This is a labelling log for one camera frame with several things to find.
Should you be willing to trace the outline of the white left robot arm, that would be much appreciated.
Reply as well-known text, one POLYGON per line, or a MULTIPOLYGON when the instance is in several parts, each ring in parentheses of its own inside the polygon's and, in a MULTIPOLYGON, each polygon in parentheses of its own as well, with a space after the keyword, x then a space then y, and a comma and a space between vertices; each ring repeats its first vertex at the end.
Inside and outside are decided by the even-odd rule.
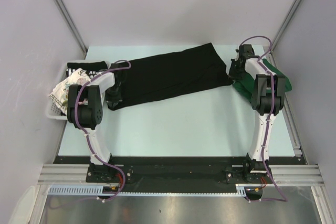
POLYGON ((112 154, 106 146, 100 130, 103 119, 103 98, 108 89, 119 87, 115 74, 131 68, 131 62, 118 60, 109 69, 99 71, 84 84, 72 84, 68 90, 67 120, 83 132, 90 151, 87 172, 89 183, 110 183, 117 179, 119 185, 125 182, 124 172, 111 164, 112 154))

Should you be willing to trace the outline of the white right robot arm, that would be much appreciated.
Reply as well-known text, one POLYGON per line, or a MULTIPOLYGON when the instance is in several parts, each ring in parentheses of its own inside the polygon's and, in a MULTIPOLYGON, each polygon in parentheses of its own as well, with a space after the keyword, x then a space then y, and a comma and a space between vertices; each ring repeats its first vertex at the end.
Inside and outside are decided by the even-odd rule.
POLYGON ((244 96, 255 112, 254 134, 242 169, 230 168, 237 182, 265 183, 268 178, 268 146, 274 120, 284 107, 286 77, 271 70, 255 55, 252 45, 242 44, 231 60, 229 77, 234 88, 244 96))

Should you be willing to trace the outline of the plain black t-shirt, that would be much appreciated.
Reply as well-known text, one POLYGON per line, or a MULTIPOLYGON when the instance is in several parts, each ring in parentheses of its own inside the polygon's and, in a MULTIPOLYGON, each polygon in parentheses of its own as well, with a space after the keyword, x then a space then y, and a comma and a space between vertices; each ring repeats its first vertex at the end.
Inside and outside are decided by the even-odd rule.
POLYGON ((211 43, 130 62, 123 100, 112 111, 233 84, 211 43))

